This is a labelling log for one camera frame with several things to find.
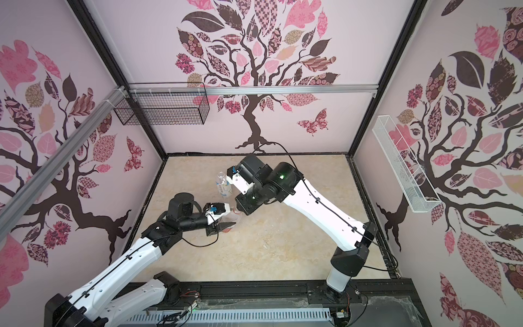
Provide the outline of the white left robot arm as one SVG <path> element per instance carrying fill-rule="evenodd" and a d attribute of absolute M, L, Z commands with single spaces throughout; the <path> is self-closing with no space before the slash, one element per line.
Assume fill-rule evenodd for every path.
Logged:
<path fill-rule="evenodd" d="M 177 304 L 180 282 L 160 272 L 140 287 L 121 291 L 145 268 L 167 254 L 185 232 L 205 230 L 218 235 L 227 226 L 221 218 L 230 214 L 223 202 L 200 206 L 190 193 L 178 193 L 155 223 L 115 262 L 68 296 L 57 294 L 45 306 L 45 326 L 118 326 L 136 313 L 162 302 Z"/>

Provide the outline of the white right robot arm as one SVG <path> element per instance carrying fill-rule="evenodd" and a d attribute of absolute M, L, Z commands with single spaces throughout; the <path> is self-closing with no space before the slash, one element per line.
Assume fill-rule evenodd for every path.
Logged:
<path fill-rule="evenodd" d="M 239 191 L 236 206 L 245 215 L 271 202 L 285 204 L 312 221 L 335 243 L 326 287 L 344 293 L 352 278 L 364 268 L 375 242 L 377 225 L 363 223 L 344 213 L 322 196 L 294 164 L 279 163 L 271 168 L 249 154 L 227 169 L 227 180 Z"/>

